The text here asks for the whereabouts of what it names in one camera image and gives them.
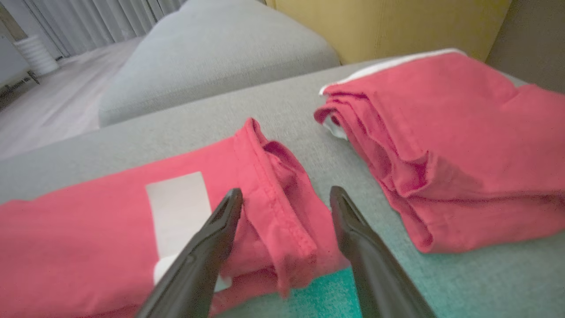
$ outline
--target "folded garment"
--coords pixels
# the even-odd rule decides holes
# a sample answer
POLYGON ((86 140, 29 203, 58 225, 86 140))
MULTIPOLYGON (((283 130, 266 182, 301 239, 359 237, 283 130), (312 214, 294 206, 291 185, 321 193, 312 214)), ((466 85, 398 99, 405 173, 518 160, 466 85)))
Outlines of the folded garment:
POLYGON ((244 205, 212 314, 347 265, 331 213, 297 159, 249 119, 208 147, 0 206, 0 316, 131 317, 159 261, 146 185, 200 171, 210 205, 244 205))
POLYGON ((348 139, 421 252, 565 228, 565 96, 515 88, 456 50, 393 59, 322 89, 314 117, 348 139))

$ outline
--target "yellow fabric panel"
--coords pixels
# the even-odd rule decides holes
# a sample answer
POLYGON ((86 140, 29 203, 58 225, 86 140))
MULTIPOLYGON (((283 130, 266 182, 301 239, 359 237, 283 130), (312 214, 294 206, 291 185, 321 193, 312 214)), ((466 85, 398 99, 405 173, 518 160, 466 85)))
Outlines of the yellow fabric panel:
POLYGON ((270 0, 343 64, 442 48, 486 60, 511 0, 270 0))

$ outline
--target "gray curtain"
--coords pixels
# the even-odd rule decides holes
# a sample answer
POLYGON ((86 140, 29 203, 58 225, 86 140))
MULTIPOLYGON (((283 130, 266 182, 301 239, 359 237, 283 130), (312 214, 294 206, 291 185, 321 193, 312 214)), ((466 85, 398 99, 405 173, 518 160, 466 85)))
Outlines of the gray curtain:
POLYGON ((185 0, 24 0, 64 56, 145 35, 185 0))

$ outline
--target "white cylindrical object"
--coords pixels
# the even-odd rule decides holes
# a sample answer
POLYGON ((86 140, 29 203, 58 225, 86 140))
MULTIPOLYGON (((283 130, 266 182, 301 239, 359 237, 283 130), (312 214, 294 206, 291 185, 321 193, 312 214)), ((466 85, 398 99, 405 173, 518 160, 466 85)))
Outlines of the white cylindrical object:
POLYGON ((38 36, 30 36, 14 45, 28 61, 30 68, 37 75, 44 75, 59 68, 59 64, 49 54, 38 36))

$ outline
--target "gray cushion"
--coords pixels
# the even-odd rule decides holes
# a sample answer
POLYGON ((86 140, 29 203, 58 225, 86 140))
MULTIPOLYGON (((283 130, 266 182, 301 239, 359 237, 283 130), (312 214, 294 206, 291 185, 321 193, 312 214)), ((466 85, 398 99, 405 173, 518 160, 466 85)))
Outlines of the gray cushion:
MULTIPOLYGON (((317 95, 320 87, 371 63, 200 100, 5 160, 0 162, 0 203, 32 199, 204 147, 233 135, 247 117, 254 117, 266 137, 281 141, 296 155, 326 204, 332 185, 349 192, 438 317, 565 317, 565 234, 463 254, 423 255, 350 144, 314 121, 312 113, 324 102, 317 95)), ((335 303, 351 296, 339 286, 328 293, 332 290, 335 303)), ((317 316, 314 310, 292 307, 296 303, 264 296, 223 317, 317 316)))
POLYGON ((114 77, 100 125, 338 65, 323 38, 257 1, 188 0, 114 77))

